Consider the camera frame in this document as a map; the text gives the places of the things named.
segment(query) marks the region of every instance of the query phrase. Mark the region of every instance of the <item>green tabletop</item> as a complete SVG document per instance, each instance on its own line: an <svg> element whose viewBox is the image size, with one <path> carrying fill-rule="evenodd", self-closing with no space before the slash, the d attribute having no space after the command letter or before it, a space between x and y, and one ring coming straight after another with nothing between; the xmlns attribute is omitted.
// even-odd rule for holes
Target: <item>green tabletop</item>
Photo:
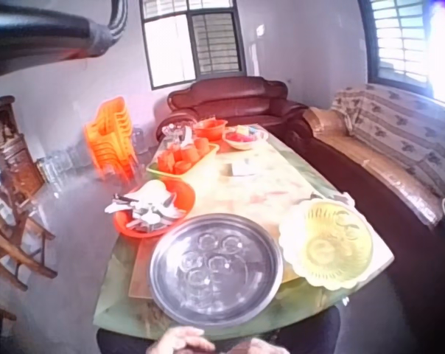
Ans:
<svg viewBox="0 0 445 354"><path fill-rule="evenodd" d="M339 192L313 167L283 142L271 136L268 142L324 197L334 198ZM304 279L284 283L275 299L256 318L234 328L211 330L206 334L211 340L252 336L275 330L313 316L355 293L384 271L393 261L393 255L382 240L374 272L353 289L328 291L316 288ZM175 323L152 300L133 299L128 296L130 279L136 259L139 240L120 237L113 249L108 270L100 291L94 324L106 330L146 339L158 339Z"/></svg>

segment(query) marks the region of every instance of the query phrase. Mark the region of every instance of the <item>silver tray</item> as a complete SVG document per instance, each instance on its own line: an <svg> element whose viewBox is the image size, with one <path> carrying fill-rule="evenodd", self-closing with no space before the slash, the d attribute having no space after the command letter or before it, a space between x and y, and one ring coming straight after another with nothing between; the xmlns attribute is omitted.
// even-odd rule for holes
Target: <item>silver tray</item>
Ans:
<svg viewBox="0 0 445 354"><path fill-rule="evenodd" d="M240 325L264 310L283 276L281 251L258 224L230 214L188 219L166 234L150 261L157 305L179 324Z"/></svg>

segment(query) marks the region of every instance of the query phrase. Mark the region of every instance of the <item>patterned sofa cover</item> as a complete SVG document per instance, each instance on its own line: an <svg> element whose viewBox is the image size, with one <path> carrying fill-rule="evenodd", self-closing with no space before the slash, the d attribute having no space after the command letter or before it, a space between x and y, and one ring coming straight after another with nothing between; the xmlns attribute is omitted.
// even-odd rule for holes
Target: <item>patterned sofa cover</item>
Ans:
<svg viewBox="0 0 445 354"><path fill-rule="evenodd" d="M311 108L304 118L315 138L361 164L423 223L435 225L441 219L445 105L402 90L366 85L338 92L331 111Z"/></svg>

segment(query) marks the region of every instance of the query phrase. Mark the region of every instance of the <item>window frame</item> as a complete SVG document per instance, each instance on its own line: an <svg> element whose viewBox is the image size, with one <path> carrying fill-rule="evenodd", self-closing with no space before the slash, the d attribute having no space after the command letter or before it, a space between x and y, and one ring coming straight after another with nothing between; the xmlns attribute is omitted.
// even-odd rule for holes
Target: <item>window frame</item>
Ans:
<svg viewBox="0 0 445 354"><path fill-rule="evenodd" d="M429 98L434 98L432 85L430 80L427 78L426 87L420 87L413 85L412 83L403 83L401 81L385 79L379 76L379 47L378 47L378 37L376 36L376 19L374 18L374 10L371 6L371 0L358 0L358 4L360 6L360 14L362 16L363 29L365 32L365 41L366 41L366 49L367 49L367 67L368 67L368 82L369 83L377 83L380 85L396 87L401 90L411 91L416 94L420 94L422 96L426 96ZM397 0L394 0L394 4L396 9L402 7L409 7L408 5L399 6L397 4ZM430 9L432 7L431 0L422 0L422 17L424 19L424 26L418 28L424 28L426 41L430 35L430 21L427 19L430 18ZM412 16L402 16L402 18L407 17L417 17L417 15ZM399 20L399 29L402 30L401 21Z"/></svg>
<svg viewBox="0 0 445 354"><path fill-rule="evenodd" d="M244 42L242 40L242 28L241 28L240 20L239 20L239 11L237 8L237 0L232 0L232 4L233 4L232 7L215 7L215 8L208 8L208 9L203 8L203 9L197 9L197 10L190 10L189 0L186 0L187 10L177 11L174 13L166 13L164 15L159 15L159 16L152 17L149 19L145 19L144 18L144 1L139 0L139 8L141 11L142 36L143 36L143 40L144 40L144 51L146 54L147 70L149 72L149 78L150 78L150 87L153 91L159 90L159 89L165 89L165 88L171 87L171 86L184 85L186 83L193 83L193 82L200 81L200 80L213 79L213 78L217 78L217 77L247 76L247 66L245 63ZM238 72L220 72L220 73L212 72L210 74L201 74L199 60L198 60L198 53L197 53L197 48L196 48L197 43L196 43L196 38L195 38L195 29L193 27L193 16L212 15L212 14L221 14L221 13L230 14L232 16L232 22L233 22L233 27L234 27L234 37L236 39L237 59L239 61L240 71L238 71ZM195 79L183 80L183 81L178 81L175 83L167 83L165 85L154 86L153 74L152 74L152 69L150 67L150 60L149 60L149 50L147 49L145 24L149 23L149 22L158 21L163 18L175 17L175 16L179 16L179 15L186 15L186 20L188 22L190 46L192 48L193 65L195 67Z"/></svg>

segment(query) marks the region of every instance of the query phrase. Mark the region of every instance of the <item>window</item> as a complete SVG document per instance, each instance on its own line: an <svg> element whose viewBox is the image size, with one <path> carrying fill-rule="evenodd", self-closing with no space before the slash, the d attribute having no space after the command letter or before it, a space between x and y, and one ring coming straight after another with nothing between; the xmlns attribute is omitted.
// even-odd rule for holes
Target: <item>window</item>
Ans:
<svg viewBox="0 0 445 354"><path fill-rule="evenodd" d="M419 93L429 88L422 0L360 0L369 80Z"/></svg>
<svg viewBox="0 0 445 354"><path fill-rule="evenodd" d="M245 75L236 0L141 0L153 89Z"/></svg>
<svg viewBox="0 0 445 354"><path fill-rule="evenodd" d="M359 0L359 4L368 42L368 80L445 102L444 3Z"/></svg>

